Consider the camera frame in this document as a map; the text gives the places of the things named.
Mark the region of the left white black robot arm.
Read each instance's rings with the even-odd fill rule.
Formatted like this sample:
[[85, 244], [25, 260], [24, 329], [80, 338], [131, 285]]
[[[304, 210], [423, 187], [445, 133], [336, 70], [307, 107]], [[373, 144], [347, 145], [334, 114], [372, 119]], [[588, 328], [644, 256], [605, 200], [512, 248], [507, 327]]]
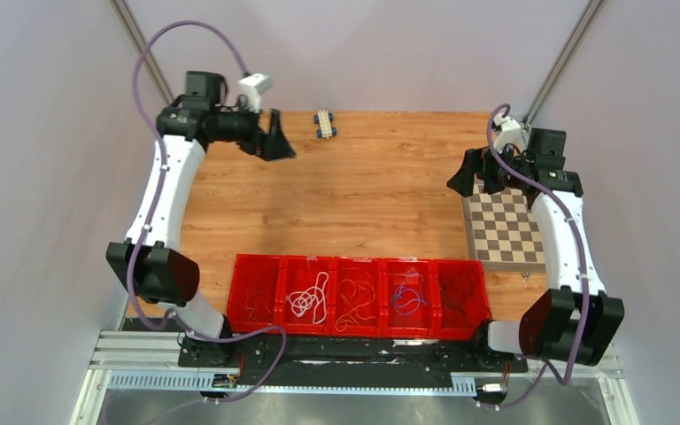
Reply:
[[265, 73], [245, 73], [233, 105], [219, 73], [189, 71], [185, 91], [162, 109], [152, 125], [155, 152], [142, 203], [120, 242], [111, 242], [106, 259], [127, 290], [131, 305], [162, 305], [161, 321], [148, 318], [151, 330], [174, 320], [190, 340], [203, 341], [201, 354], [224, 367], [236, 353], [235, 338], [224, 313], [214, 309], [199, 289], [197, 262], [180, 251], [186, 204], [205, 154], [212, 143], [235, 143], [263, 161], [295, 158], [282, 132], [281, 113], [270, 112], [269, 128], [260, 126], [262, 97], [273, 87]]

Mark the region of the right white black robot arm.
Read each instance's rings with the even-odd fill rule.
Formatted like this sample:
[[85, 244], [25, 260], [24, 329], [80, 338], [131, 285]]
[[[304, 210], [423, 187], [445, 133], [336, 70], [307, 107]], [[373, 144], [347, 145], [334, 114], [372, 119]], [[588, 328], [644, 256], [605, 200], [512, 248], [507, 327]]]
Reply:
[[625, 316], [624, 303], [608, 295], [593, 264], [583, 226], [583, 186], [564, 168], [566, 133], [496, 125], [483, 148], [469, 149], [449, 189], [475, 193], [475, 180], [493, 195], [517, 189], [537, 222], [545, 252], [547, 289], [518, 321], [487, 321], [470, 345], [481, 369], [493, 369], [506, 353], [597, 365]]

